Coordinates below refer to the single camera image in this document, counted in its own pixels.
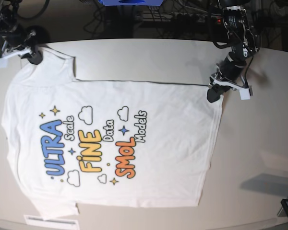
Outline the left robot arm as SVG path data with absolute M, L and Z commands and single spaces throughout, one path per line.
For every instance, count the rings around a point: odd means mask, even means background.
M 207 100 L 214 103 L 229 90 L 238 91 L 241 100 L 253 96 L 247 73 L 254 56 L 259 52 L 256 30 L 250 25 L 244 7 L 248 0 L 209 0 L 207 9 L 208 33 L 218 49 L 231 48 L 226 58 L 216 65 L 216 72 L 209 79 Z M 228 43 L 220 45 L 213 30 L 212 17 L 221 17 L 227 31 Z

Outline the blue robot base block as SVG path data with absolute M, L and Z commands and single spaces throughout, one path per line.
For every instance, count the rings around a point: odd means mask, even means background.
M 163 0 L 99 0 L 98 2 L 104 6 L 160 6 L 163 3 Z

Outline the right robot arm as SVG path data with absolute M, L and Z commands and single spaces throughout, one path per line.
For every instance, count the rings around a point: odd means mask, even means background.
M 32 17 L 18 14 L 20 0 L 0 0 L 0 68 L 7 67 L 8 59 L 18 56 L 27 59 L 31 64 L 38 65 L 43 60 L 39 51 L 39 40 L 48 36 L 40 26 L 24 28 L 18 20 L 30 21 L 40 17 L 47 9 L 49 1 L 45 1 L 42 9 Z

